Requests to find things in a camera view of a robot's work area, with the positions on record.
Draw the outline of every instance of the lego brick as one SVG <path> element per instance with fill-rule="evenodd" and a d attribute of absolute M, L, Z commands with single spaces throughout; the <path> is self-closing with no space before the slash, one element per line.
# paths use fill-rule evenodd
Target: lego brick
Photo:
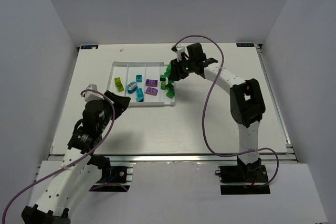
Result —
<path fill-rule="evenodd" d="M 124 86 L 122 84 L 118 84 L 117 89 L 119 92 L 124 91 Z"/>
<path fill-rule="evenodd" d="M 169 73 L 172 71 L 172 64 L 171 63 L 169 63 L 169 65 L 167 66 L 166 70 Z"/>
<path fill-rule="evenodd" d="M 143 97 L 142 88 L 138 88 L 136 92 L 137 92 L 136 94 L 138 97 Z"/>
<path fill-rule="evenodd" d="M 157 87 L 157 80 L 151 80 L 151 79 L 147 79 L 146 80 L 146 86 L 149 87 Z"/>
<path fill-rule="evenodd" d="M 135 79 L 137 82 L 142 82 L 142 75 L 141 74 L 137 74 L 137 77 Z"/>
<path fill-rule="evenodd" d="M 166 82 L 165 81 L 161 82 L 161 89 L 166 89 Z"/>
<path fill-rule="evenodd" d="M 158 90 L 156 88 L 148 87 L 146 89 L 146 94 L 157 95 L 158 94 Z"/>
<path fill-rule="evenodd" d="M 130 84 L 127 85 L 126 89 L 127 89 L 127 92 L 132 94 L 135 90 L 137 90 L 137 87 L 138 87 L 138 84 L 136 83 L 136 81 L 132 81 Z"/>
<path fill-rule="evenodd" d="M 170 99 L 172 99 L 175 96 L 175 92 L 170 90 L 170 91 L 167 92 L 166 96 L 169 97 Z"/>
<path fill-rule="evenodd" d="M 137 101 L 137 102 L 143 102 L 143 97 L 138 97 L 138 98 L 136 99 L 136 101 Z"/>
<path fill-rule="evenodd" d="M 172 85 L 171 83 L 168 83 L 166 85 L 166 89 L 168 89 L 169 91 L 172 91 L 172 90 L 174 90 L 174 85 Z"/>
<path fill-rule="evenodd" d="M 118 87 L 119 84 L 121 84 L 121 80 L 120 80 L 120 77 L 117 77 L 114 79 L 114 82 L 115 82 L 115 86 Z"/>

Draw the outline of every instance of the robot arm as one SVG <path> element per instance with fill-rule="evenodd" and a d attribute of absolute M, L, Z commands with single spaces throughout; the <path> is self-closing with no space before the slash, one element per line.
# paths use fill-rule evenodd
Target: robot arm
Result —
<path fill-rule="evenodd" d="M 109 91 L 105 95 L 113 102 L 114 118 L 117 119 L 127 109 L 130 98 Z M 61 167 L 65 171 L 53 177 L 33 207 L 25 207 L 22 212 L 25 224 L 70 224 L 69 214 L 73 213 L 91 186 L 100 180 L 102 170 L 110 168 L 108 158 L 93 154 L 72 167 L 66 167 L 101 141 L 101 134 L 113 116 L 110 103 L 101 96 L 88 92 L 85 101 L 83 118 L 76 124 L 62 160 Z"/>
<path fill-rule="evenodd" d="M 169 80 L 185 79 L 190 73 L 196 73 L 209 81 L 215 78 L 221 69 L 218 61 L 206 58 L 200 43 L 187 46 L 187 55 L 183 47 L 172 48 L 177 59 L 171 61 L 172 70 Z M 239 152 L 258 149 L 258 128 L 265 112 L 265 104 L 257 80 L 244 80 L 227 69 L 222 69 L 216 84 L 230 95 L 230 110 L 239 130 Z M 257 152 L 237 157 L 239 176 L 248 180 L 255 176 L 261 167 Z"/>

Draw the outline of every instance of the blue lego brick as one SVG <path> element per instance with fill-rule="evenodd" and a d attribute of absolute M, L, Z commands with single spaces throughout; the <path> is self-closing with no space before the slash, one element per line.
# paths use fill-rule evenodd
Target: blue lego brick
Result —
<path fill-rule="evenodd" d="M 142 82 L 142 75 L 141 74 L 137 74 L 137 77 L 135 79 L 137 82 Z"/>
<path fill-rule="evenodd" d="M 136 94 L 138 95 L 138 97 L 143 97 L 142 88 L 138 88 L 136 92 L 137 92 Z"/>
<path fill-rule="evenodd" d="M 137 102 L 143 102 L 143 97 L 138 97 L 138 98 L 136 99 L 136 101 L 137 101 Z"/>

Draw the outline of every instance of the white platform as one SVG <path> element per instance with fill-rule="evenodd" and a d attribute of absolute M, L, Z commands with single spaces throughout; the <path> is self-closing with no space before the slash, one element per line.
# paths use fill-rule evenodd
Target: white platform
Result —
<path fill-rule="evenodd" d="M 176 57 L 173 44 L 99 45 L 98 49 L 80 50 L 67 100 L 54 137 L 51 153 L 64 154 L 74 124 L 85 107 L 80 92 L 96 84 L 105 92 L 114 61 L 165 64 Z M 202 44 L 207 57 L 220 60 L 218 49 Z M 259 128 L 259 147 L 286 152 L 285 136 L 280 127 L 263 70 L 255 48 L 237 48 L 235 43 L 219 44 L 225 54 L 224 66 L 245 79 L 259 81 L 266 112 Z M 203 105 L 211 83 L 191 74 L 176 84 L 175 106 L 129 108 L 114 124 L 110 136 L 97 154 L 205 154 L 201 129 Z M 238 127 L 230 114 L 229 95 L 215 87 L 206 113 L 206 133 L 217 152 L 238 151 Z"/>
<path fill-rule="evenodd" d="M 168 90 L 162 90 L 160 87 L 160 75 L 166 72 L 167 65 L 163 62 L 120 62 L 115 61 L 112 64 L 112 70 L 108 83 L 108 90 L 124 97 L 130 97 L 130 106 L 173 106 L 175 104 L 176 95 L 173 98 L 167 97 Z M 130 94 L 127 91 L 127 85 L 136 80 L 136 76 L 140 74 L 142 76 L 142 81 L 137 82 L 138 88 L 142 89 L 144 95 L 143 102 L 137 102 L 137 93 L 133 92 Z M 124 87 L 124 91 L 119 92 L 114 79 L 120 78 L 121 83 Z M 157 80 L 158 85 L 154 87 L 158 90 L 157 95 L 146 94 L 147 86 L 146 80 Z"/>
<path fill-rule="evenodd" d="M 59 166 L 43 161 L 38 178 Z M 72 214 L 73 224 L 315 224 L 326 222 L 305 164 L 281 164 L 270 195 L 221 195 L 216 164 L 138 163 L 127 193 L 90 192 Z M 275 165 L 266 165 L 268 174 Z M 30 205 L 49 180 L 34 187 Z"/>

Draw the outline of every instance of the purple cable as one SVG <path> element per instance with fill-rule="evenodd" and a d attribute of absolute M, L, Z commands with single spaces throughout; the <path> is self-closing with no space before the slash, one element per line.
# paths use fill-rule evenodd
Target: purple cable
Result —
<path fill-rule="evenodd" d="M 188 36 L 185 36 L 182 39 L 180 39 L 174 45 L 174 47 L 176 47 L 177 44 L 179 44 L 180 42 L 182 42 L 184 39 L 190 38 L 190 37 L 199 37 L 199 38 L 204 38 L 204 39 L 207 39 L 207 40 L 211 41 L 218 48 L 219 52 L 221 52 L 220 55 L 222 56 L 222 62 L 220 63 L 220 69 L 218 71 L 218 74 L 215 77 L 215 80 L 213 81 L 213 83 L 212 83 L 212 85 L 211 85 L 211 87 L 209 89 L 209 92 L 208 92 L 208 95 L 206 96 L 204 107 L 203 107 L 203 113 L 202 113 L 202 133 L 203 133 L 203 139 L 204 139 L 206 147 L 208 148 L 208 150 L 212 154 L 214 154 L 216 156 L 219 156 L 219 157 L 234 157 L 234 156 L 239 156 L 239 155 L 243 155 L 243 154 L 251 153 L 251 152 L 255 152 L 255 151 L 258 151 L 258 152 L 259 151 L 264 151 L 264 150 L 271 151 L 275 155 L 275 158 L 276 158 L 276 161 L 277 161 L 277 168 L 276 168 L 276 170 L 274 172 L 273 177 L 267 183 L 261 185 L 260 187 L 269 185 L 275 179 L 275 177 L 277 176 L 278 171 L 279 171 L 279 157 L 278 157 L 277 153 L 274 150 L 272 150 L 271 148 L 264 147 L 264 148 L 260 148 L 258 150 L 250 150 L 250 151 L 245 151 L 245 152 L 240 152 L 240 153 L 233 153 L 233 154 L 217 153 L 217 152 L 215 152 L 214 150 L 211 149 L 211 147 L 210 147 L 210 145 L 208 143 L 208 140 L 206 138 L 206 135 L 205 135 L 205 112 L 206 112 L 206 108 L 207 108 L 207 105 L 208 105 L 208 102 L 209 102 L 209 98 L 210 98 L 211 92 L 212 92 L 212 90 L 213 90 L 213 88 L 214 88 L 214 86 L 215 86 L 215 84 L 216 84 L 219 76 L 221 75 L 222 67 L 224 65 L 224 53 L 223 53 L 222 49 L 220 48 L 220 46 L 215 41 L 213 41 L 212 39 L 210 39 L 210 38 L 208 38 L 206 36 L 203 36 L 203 35 L 188 35 Z"/>
<path fill-rule="evenodd" d="M 25 187 L 24 189 L 22 189 L 21 191 L 19 191 L 10 201 L 9 203 L 7 204 L 7 206 L 5 207 L 5 210 L 2 214 L 2 224 L 6 224 L 6 215 L 7 215 L 7 212 L 8 212 L 8 209 L 9 207 L 11 206 L 11 204 L 14 202 L 14 200 L 16 200 L 21 194 L 23 194 L 25 191 L 29 190 L 30 188 L 36 186 L 37 184 L 41 183 L 42 181 L 45 181 L 46 179 L 52 177 L 52 176 L 55 176 L 61 172 L 63 172 L 64 170 L 66 170 L 66 168 L 69 168 L 69 167 L 72 167 L 74 165 L 76 165 L 78 162 L 82 161 L 84 158 L 86 158 L 87 156 L 91 155 L 104 141 L 105 139 L 107 138 L 107 136 L 110 134 L 111 132 L 111 129 L 113 127 L 113 124 L 114 124 L 114 120 L 116 119 L 115 117 L 115 109 L 114 109 L 114 106 L 113 106 L 113 103 L 111 102 L 111 100 L 106 96 L 104 95 L 103 93 L 97 91 L 97 90 L 93 90 L 93 89 L 86 89 L 86 90 L 83 90 L 82 92 L 80 92 L 80 95 L 83 95 L 85 92 L 94 92 L 94 93 L 97 93 L 99 95 L 101 95 L 102 97 L 104 97 L 104 99 L 106 101 L 108 101 L 112 107 L 112 111 L 113 111 L 113 116 L 112 116 L 112 122 L 111 122 L 111 125 L 109 127 L 109 129 L 107 130 L 105 136 L 101 139 L 101 141 L 92 149 L 90 150 L 88 153 L 86 153 L 85 155 L 83 155 L 83 157 L 80 157 L 79 159 L 73 161 L 72 163 L 68 164 L 66 167 L 64 168 L 61 168 L 37 181 L 35 181 L 34 183 L 30 184 L 29 186 Z"/>
<path fill-rule="evenodd" d="M 104 187 L 104 186 L 120 186 L 122 189 L 124 189 L 125 191 L 128 191 L 128 189 L 126 187 L 124 187 L 123 185 L 119 184 L 119 183 L 106 183 L 106 184 L 102 184 L 102 185 L 99 185 L 99 186 L 95 186 L 95 187 L 92 187 L 90 189 L 90 191 L 94 191 L 98 188 L 101 188 L 101 187 Z"/>

